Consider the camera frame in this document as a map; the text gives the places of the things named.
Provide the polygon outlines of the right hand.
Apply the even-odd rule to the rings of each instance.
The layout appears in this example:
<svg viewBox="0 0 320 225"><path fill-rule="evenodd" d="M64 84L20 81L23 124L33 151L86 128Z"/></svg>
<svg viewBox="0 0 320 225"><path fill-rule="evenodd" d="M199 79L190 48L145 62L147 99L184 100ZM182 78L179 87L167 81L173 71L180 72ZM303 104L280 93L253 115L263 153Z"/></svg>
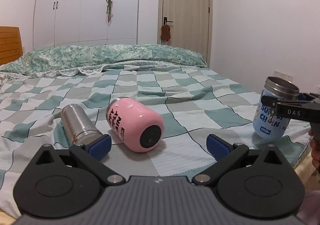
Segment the right hand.
<svg viewBox="0 0 320 225"><path fill-rule="evenodd" d="M316 169L319 169L320 165L320 145L319 145L319 138L317 138L313 134L313 129L310 129L309 135L312 137L310 146L312 148L311 157L312 157L312 164Z"/></svg>

